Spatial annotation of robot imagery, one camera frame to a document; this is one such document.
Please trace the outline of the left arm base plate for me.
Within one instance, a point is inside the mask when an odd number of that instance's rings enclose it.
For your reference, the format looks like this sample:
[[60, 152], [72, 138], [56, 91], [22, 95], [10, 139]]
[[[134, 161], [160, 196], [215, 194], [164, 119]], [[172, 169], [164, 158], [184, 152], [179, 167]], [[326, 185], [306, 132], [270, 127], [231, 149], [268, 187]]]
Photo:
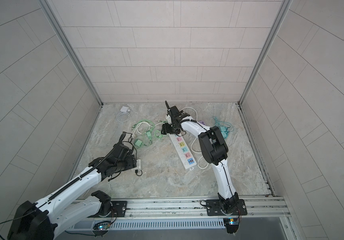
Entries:
[[97, 213], [90, 218], [123, 218], [126, 214], [127, 205], [127, 201], [111, 201], [107, 212]]

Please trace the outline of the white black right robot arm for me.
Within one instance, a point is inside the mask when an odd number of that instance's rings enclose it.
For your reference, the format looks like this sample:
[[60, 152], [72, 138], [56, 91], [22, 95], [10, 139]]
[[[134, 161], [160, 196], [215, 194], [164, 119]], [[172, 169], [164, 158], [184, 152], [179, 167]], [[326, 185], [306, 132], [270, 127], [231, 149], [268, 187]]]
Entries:
[[167, 102], [165, 104], [168, 122], [162, 125], [161, 133], [177, 135], [185, 132], [198, 138], [202, 156], [214, 170], [218, 184], [220, 208], [226, 215], [240, 214], [241, 210], [237, 207], [240, 199], [228, 170], [229, 149], [219, 127], [202, 125], [183, 110], [178, 110], [176, 106], [171, 107]]

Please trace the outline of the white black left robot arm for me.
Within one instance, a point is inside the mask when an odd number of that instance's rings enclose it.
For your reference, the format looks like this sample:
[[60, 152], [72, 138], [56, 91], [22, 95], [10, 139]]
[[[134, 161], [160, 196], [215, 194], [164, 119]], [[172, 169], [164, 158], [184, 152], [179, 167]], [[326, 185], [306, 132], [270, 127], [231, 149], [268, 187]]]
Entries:
[[111, 197], [95, 191], [74, 205], [73, 202], [92, 187], [120, 173], [136, 168], [135, 147], [127, 147], [123, 132], [113, 149], [99, 157], [68, 183], [48, 196], [36, 201], [26, 201], [16, 210], [7, 236], [9, 240], [54, 240], [61, 233], [87, 217], [114, 216], [116, 210]]

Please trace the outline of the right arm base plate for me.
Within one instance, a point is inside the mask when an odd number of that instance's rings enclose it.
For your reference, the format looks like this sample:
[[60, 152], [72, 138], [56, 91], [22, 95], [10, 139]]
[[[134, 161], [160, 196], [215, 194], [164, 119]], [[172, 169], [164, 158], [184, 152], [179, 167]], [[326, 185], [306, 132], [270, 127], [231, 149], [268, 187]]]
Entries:
[[208, 216], [246, 216], [248, 214], [243, 199], [234, 200], [205, 200], [204, 207]]

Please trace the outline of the white multicolour power strip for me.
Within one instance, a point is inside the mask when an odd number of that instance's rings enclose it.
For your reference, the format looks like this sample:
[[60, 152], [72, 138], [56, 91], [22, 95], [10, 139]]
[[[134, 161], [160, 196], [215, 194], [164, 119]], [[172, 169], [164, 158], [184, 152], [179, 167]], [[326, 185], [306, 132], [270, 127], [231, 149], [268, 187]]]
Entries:
[[193, 170], [194, 167], [197, 166], [197, 162], [184, 138], [182, 136], [171, 134], [168, 134], [168, 136], [170, 137], [184, 168], [190, 171]]

